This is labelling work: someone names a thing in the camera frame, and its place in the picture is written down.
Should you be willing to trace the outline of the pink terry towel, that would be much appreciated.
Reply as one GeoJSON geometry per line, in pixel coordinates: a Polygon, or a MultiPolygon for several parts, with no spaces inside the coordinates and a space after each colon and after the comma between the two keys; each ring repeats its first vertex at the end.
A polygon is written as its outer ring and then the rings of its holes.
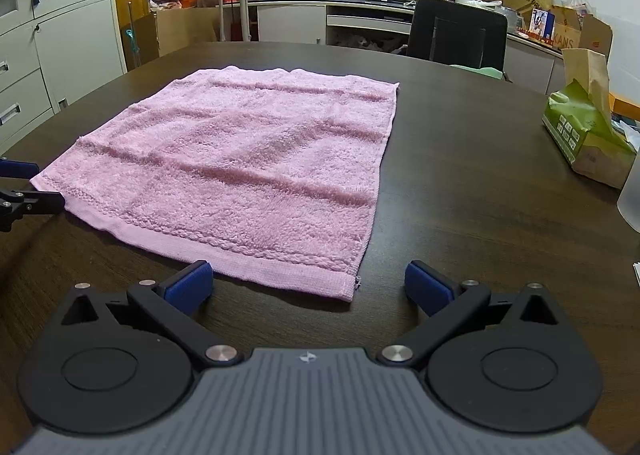
{"type": "Polygon", "coordinates": [[[32,184],[126,244],[351,301],[397,91],[355,75],[206,68],[79,137],[32,184]]]}

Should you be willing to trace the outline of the grey filing cabinet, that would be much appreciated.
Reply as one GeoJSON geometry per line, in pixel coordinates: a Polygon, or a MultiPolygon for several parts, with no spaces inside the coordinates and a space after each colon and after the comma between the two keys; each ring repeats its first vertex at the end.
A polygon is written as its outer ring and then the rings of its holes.
{"type": "Polygon", "coordinates": [[[1,0],[1,149],[125,71],[115,0],[1,0]]]}

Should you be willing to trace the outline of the frosted plastic cup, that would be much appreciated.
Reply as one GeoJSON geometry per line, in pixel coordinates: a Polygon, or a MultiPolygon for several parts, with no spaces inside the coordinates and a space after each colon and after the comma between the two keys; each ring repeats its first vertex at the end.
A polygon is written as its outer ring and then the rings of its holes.
{"type": "Polygon", "coordinates": [[[626,183],[620,192],[617,209],[632,230],[640,232],[640,174],[637,165],[629,172],[626,183]]]}

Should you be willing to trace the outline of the large cardboard box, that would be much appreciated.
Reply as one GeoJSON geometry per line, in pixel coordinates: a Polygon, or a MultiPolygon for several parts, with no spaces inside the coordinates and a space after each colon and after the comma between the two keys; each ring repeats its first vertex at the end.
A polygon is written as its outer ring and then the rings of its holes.
{"type": "Polygon", "coordinates": [[[151,12],[134,21],[141,64],[177,50],[218,40],[217,8],[169,9],[151,12]]]}

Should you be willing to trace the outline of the green cloth on chair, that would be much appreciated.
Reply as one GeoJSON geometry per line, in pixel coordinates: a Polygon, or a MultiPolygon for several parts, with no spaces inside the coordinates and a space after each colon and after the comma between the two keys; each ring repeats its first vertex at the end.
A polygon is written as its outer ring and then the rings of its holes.
{"type": "Polygon", "coordinates": [[[489,78],[494,78],[494,79],[497,79],[497,80],[503,80],[504,79],[503,72],[497,70],[497,68],[495,68],[495,67],[475,68],[475,67],[469,67],[469,66],[454,64],[454,68],[459,68],[459,70],[462,70],[462,71],[467,71],[467,72],[471,72],[471,73],[474,73],[474,74],[479,74],[479,75],[486,76],[486,77],[489,77],[489,78]]]}

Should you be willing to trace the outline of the black office chair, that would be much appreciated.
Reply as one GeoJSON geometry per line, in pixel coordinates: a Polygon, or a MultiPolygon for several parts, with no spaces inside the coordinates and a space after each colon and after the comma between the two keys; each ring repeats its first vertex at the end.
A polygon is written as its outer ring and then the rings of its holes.
{"type": "Polygon", "coordinates": [[[448,0],[416,0],[407,56],[502,72],[507,34],[503,14],[448,0]]]}

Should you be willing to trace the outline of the low grey counter cabinet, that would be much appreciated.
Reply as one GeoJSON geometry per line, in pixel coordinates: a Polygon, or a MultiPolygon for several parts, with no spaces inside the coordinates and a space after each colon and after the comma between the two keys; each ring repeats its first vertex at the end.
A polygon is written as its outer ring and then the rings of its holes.
{"type": "MultiPolygon", "coordinates": [[[[253,0],[250,30],[259,41],[365,48],[397,53],[408,42],[413,10],[348,0],[253,0]]],[[[549,94],[564,85],[559,51],[506,36],[503,71],[515,85],[549,94]]]]}

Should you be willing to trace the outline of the cardboard boxes on counter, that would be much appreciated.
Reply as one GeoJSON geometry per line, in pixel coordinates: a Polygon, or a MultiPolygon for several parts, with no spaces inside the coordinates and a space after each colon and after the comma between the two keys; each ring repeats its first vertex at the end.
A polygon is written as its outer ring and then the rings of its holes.
{"type": "Polygon", "coordinates": [[[496,2],[497,8],[513,11],[521,21],[517,32],[541,44],[563,50],[584,48],[610,56],[612,27],[596,17],[586,0],[478,0],[496,2]]]}

